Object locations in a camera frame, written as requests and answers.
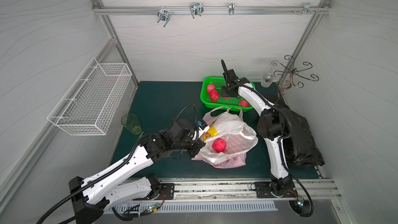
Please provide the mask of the black plastic bag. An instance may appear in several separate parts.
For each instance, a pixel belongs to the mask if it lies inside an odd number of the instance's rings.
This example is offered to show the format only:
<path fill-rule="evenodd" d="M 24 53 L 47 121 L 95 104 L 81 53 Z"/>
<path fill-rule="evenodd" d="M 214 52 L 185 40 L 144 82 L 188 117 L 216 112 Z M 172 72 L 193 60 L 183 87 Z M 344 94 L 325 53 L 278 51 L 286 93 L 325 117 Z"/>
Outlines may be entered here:
<path fill-rule="evenodd" d="M 325 164 L 323 156 L 316 147 L 307 119 L 292 111 L 285 103 L 278 103 L 276 96 L 269 95 L 268 99 L 288 116 L 291 123 L 289 128 L 286 121 L 284 123 L 275 121 L 278 124 L 274 132 L 275 137 L 286 136 L 290 130 L 292 131 L 289 138 L 283 139 L 286 164 L 298 168 L 323 166 Z"/>

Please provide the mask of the white plastic bag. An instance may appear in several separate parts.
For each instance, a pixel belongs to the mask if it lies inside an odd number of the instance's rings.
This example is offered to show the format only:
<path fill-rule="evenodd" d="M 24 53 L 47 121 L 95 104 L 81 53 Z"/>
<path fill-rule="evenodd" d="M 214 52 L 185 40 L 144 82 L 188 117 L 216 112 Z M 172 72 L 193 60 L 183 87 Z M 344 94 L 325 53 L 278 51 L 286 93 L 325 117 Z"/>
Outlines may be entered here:
<path fill-rule="evenodd" d="M 238 115 L 226 113 L 226 110 L 217 110 L 211 114 L 212 116 L 219 115 L 219 118 L 210 125 L 209 130 L 202 136 L 201 140 L 205 142 L 205 147 L 201 150 L 204 155 L 208 155 L 211 162 L 220 163 L 226 156 L 221 155 L 213 150 L 213 142 L 220 138 L 225 140 L 228 145 L 232 144 L 232 136 L 240 136 L 240 144 L 236 144 L 232 150 L 233 155 L 247 153 L 254 148 L 258 143 L 257 133 L 247 123 L 243 121 L 243 112 L 240 111 Z"/>

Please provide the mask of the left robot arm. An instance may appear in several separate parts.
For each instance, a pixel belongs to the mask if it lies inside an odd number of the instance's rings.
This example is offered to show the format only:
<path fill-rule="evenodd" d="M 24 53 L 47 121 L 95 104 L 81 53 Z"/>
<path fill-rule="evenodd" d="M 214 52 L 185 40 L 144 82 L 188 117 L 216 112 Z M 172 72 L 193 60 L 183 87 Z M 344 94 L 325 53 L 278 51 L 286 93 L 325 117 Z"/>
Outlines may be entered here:
<path fill-rule="evenodd" d="M 191 123 L 179 115 L 168 129 L 156 133 L 144 134 L 122 159 L 103 171 L 87 177 L 75 177 L 69 181 L 70 194 L 51 207 L 39 220 L 42 224 L 53 212 L 68 201 L 72 202 L 74 215 L 65 220 L 68 224 L 92 224 L 105 210 L 128 198 L 157 197 L 161 184 L 154 175 L 143 177 L 136 183 L 122 183 L 137 172 L 152 166 L 173 152 L 186 152 L 194 158 L 205 146 L 200 140 L 209 129 L 205 120 Z"/>

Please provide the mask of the red apple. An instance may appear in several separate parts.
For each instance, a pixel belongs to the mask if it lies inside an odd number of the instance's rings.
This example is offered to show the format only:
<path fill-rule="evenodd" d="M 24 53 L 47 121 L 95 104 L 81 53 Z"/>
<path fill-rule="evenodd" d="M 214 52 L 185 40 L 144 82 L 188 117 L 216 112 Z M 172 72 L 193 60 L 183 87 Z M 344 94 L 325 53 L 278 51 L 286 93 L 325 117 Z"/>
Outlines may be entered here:
<path fill-rule="evenodd" d="M 212 92 L 212 91 L 215 90 L 215 89 L 216 89 L 216 86 L 213 85 L 213 84 L 208 84 L 208 85 L 206 86 L 206 92 L 207 92 L 208 94 L 210 94 L 210 92 Z"/>
<path fill-rule="evenodd" d="M 210 92 L 209 97 L 211 101 L 217 101 L 220 99 L 220 94 L 217 90 L 213 90 Z"/>
<path fill-rule="evenodd" d="M 241 107 L 249 107 L 249 103 L 246 100 L 241 100 L 238 104 Z"/>
<path fill-rule="evenodd" d="M 212 148 L 217 153 L 224 152 L 227 148 L 227 142 L 223 139 L 218 138 L 213 142 Z"/>

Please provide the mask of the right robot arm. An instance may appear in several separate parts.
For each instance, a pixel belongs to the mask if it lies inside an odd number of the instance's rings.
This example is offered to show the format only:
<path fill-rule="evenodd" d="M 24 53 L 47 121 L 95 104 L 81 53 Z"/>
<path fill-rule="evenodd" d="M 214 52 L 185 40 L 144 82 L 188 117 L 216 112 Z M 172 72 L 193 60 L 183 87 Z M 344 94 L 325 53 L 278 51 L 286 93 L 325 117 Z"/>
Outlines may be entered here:
<path fill-rule="evenodd" d="M 294 194 L 296 200 L 289 202 L 291 209 L 300 217 L 311 217 L 314 213 L 313 200 L 286 163 L 283 141 L 292 135 L 292 124 L 287 114 L 258 92 L 248 79 L 238 78 L 233 69 L 227 69 L 224 60 L 221 60 L 221 65 L 226 82 L 221 89 L 222 96 L 243 97 L 259 115 L 257 130 L 266 143 L 271 163 L 271 193 L 277 198 L 289 192 Z"/>

